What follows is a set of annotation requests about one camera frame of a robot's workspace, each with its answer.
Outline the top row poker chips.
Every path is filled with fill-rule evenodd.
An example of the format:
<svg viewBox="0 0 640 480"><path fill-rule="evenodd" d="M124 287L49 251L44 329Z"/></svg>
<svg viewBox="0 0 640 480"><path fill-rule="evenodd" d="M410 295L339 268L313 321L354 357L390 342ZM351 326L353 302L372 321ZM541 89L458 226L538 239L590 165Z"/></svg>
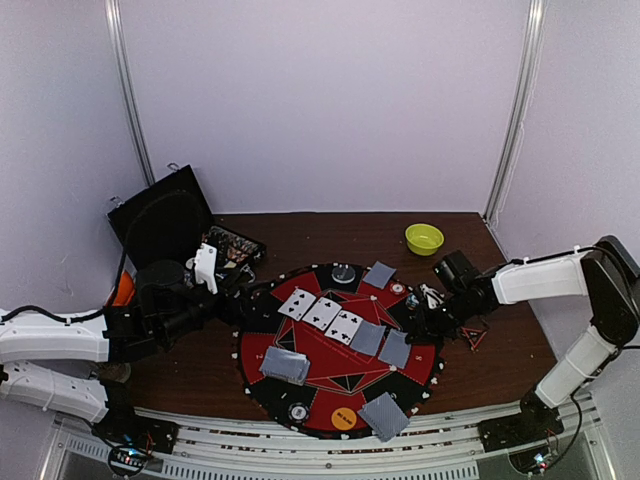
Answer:
<svg viewBox="0 0 640 480"><path fill-rule="evenodd" d="M224 266L229 262L237 265L256 262L266 252L266 246L220 226L212 226L205 242L217 249L217 262Z"/></svg>

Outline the round red black poker mat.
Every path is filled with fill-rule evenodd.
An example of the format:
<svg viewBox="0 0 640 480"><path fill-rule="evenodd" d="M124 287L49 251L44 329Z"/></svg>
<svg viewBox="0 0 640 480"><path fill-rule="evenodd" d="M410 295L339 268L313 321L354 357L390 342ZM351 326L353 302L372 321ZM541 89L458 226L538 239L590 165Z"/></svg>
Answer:
<svg viewBox="0 0 640 480"><path fill-rule="evenodd" d="M368 356L325 336L325 332L302 321L280 314L278 308L296 288L314 294L317 299L330 298L343 310L353 312L376 325L406 332L412 323L414 310L405 301L413 294L412 287L392 278L384 289L363 282L367 268L355 266L356 277L349 284L332 280L334 265L313 264L280 275L277 279L249 288L249 305L239 334L237 356L246 394L255 400L277 423L321 439L362 438L371 435L371 428L358 411L369 401L388 392L408 416L432 395L432 388L444 368L440 356L441 342L412 345L403 369ZM401 283L406 291L394 295L392 283ZM303 385L267 377L259 372L268 347L301 353L311 361ZM304 424L295 424L288 417L288 407L302 402L310 409ZM349 407L358 416L356 426L349 431L336 430L331 414L339 407Z"/></svg>

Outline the red black triangle token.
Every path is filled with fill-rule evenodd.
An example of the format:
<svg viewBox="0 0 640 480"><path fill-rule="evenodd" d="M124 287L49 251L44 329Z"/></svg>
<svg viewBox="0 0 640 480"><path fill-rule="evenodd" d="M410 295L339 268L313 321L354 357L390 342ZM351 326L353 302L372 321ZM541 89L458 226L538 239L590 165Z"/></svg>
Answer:
<svg viewBox="0 0 640 480"><path fill-rule="evenodd" d="M475 352L478 350L479 345L482 343L482 341L486 337L488 331L462 327L461 333L464 336L464 338L467 340L470 350Z"/></svg>

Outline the red five poker chip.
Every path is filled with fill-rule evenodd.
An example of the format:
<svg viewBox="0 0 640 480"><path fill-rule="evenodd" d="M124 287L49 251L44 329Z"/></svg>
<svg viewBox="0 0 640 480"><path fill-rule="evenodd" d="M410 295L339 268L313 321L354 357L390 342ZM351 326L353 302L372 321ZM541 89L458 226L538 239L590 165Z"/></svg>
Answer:
<svg viewBox="0 0 640 480"><path fill-rule="evenodd" d="M390 291L394 294L394 295L402 295L405 291L406 288L403 284L401 283L392 283L390 285Z"/></svg>

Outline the two of clubs card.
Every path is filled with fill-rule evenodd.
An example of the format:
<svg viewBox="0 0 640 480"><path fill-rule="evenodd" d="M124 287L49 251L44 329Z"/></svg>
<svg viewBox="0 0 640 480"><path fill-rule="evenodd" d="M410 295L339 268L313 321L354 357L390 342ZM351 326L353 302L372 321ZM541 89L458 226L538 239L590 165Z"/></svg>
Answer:
<svg viewBox="0 0 640 480"><path fill-rule="evenodd" d="M338 302L321 297L302 317L302 321L324 332L342 310Z"/></svg>

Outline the black poker chip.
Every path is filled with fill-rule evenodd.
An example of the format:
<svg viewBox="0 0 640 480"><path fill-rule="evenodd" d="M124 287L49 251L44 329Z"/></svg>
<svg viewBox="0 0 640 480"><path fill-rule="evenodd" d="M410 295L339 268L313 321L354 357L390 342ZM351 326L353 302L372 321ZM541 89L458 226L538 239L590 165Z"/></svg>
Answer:
<svg viewBox="0 0 640 480"><path fill-rule="evenodd" d="M304 424L310 415L310 409L302 402L292 403L288 407L288 417L295 424Z"/></svg>

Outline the dealt blue-backed playing cards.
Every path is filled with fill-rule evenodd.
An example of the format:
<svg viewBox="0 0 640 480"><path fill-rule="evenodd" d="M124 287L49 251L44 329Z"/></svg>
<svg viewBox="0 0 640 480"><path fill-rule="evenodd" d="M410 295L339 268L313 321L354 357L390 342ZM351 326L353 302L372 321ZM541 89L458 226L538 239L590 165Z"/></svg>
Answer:
<svg viewBox="0 0 640 480"><path fill-rule="evenodd" d="M381 442L393 439L409 425L409 418L388 392L364 404L358 415Z"/></svg>

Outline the four of clubs card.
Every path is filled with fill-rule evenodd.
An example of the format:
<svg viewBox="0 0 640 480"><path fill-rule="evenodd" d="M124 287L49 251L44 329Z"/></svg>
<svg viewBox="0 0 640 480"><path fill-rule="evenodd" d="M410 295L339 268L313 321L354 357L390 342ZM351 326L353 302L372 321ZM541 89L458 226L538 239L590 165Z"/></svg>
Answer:
<svg viewBox="0 0 640 480"><path fill-rule="evenodd" d="M353 312L341 310L325 331L325 336L349 346L363 318Z"/></svg>

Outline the white ceramic mug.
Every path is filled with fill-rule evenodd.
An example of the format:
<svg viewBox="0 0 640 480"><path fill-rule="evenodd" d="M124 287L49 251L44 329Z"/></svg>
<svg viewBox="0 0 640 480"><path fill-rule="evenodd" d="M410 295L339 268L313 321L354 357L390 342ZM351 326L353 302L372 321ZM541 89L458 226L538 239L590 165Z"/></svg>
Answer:
<svg viewBox="0 0 640 480"><path fill-rule="evenodd" d="M132 368L129 363L94 363L90 378L126 383L129 381Z"/></svg>

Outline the green plastic bowl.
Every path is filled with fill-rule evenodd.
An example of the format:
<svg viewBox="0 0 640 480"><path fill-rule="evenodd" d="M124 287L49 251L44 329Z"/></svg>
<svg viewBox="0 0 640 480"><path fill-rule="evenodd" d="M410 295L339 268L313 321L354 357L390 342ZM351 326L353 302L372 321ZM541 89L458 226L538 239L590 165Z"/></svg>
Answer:
<svg viewBox="0 0 640 480"><path fill-rule="evenodd" d="M405 229L407 248L419 256L434 255L444 244L444 234L435 226L424 223L409 225Z"/></svg>

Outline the aluminium corner post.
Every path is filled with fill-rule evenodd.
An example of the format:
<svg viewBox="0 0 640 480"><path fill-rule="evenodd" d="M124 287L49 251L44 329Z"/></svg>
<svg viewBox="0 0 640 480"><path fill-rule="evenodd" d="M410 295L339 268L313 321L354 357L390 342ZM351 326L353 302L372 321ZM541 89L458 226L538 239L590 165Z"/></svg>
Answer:
<svg viewBox="0 0 640 480"><path fill-rule="evenodd" d="M120 2L117 0L106 0L104 4L107 28L114 52L116 68L126 112L126 119L133 141L134 151L142 173L143 181L146 186L151 186L155 183L156 179L153 168L151 166L148 148L144 138L142 123L135 98L135 92L126 51Z"/></svg>
<svg viewBox="0 0 640 480"><path fill-rule="evenodd" d="M484 211L484 221L490 228L499 223L508 191L515 173L524 139L524 121L533 96L543 42L547 1L531 0L523 39L520 67L515 85L511 112L490 194Z"/></svg>

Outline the three of spades card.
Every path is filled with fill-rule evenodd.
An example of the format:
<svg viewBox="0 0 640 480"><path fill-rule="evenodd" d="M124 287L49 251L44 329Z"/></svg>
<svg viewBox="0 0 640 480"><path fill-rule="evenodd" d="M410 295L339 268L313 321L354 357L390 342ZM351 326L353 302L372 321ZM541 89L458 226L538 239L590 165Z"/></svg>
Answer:
<svg viewBox="0 0 640 480"><path fill-rule="evenodd" d="M294 321L300 321L307 311L316 302L317 297L300 288L296 288L294 292L284 301L278 308L278 312Z"/></svg>

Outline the grey playing card deck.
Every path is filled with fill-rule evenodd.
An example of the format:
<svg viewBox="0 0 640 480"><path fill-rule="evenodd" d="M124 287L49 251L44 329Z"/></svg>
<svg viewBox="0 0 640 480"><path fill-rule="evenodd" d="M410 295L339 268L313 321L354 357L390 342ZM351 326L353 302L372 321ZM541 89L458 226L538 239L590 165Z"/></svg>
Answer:
<svg viewBox="0 0 640 480"><path fill-rule="evenodd" d="M305 383L310 367L311 361L304 354L268 347L259 372L267 377L300 386Z"/></svg>

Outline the orange big blind button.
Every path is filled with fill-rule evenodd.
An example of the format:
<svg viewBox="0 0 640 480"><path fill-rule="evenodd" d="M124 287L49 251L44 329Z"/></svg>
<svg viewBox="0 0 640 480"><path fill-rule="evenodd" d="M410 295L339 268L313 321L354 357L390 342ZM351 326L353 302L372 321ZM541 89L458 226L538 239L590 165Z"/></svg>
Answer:
<svg viewBox="0 0 640 480"><path fill-rule="evenodd" d="M358 416L354 410L349 407L339 407L331 414L331 423L336 430L349 431L352 430L358 421Z"/></svg>

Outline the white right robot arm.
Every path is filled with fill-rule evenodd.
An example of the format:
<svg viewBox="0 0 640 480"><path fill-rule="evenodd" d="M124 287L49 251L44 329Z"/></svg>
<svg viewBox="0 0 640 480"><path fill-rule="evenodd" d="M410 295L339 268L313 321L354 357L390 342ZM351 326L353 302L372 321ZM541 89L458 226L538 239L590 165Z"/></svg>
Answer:
<svg viewBox="0 0 640 480"><path fill-rule="evenodd" d="M436 299L428 288L417 288L409 344L452 337L470 319L520 303L559 307L547 320L584 319L574 342L523 397L523 412L512 423L522 441L533 441L545 431L550 411L594 379L639 332L639 264L614 235L590 246L512 259L486 271L455 250L433 271L448 294Z"/></svg>

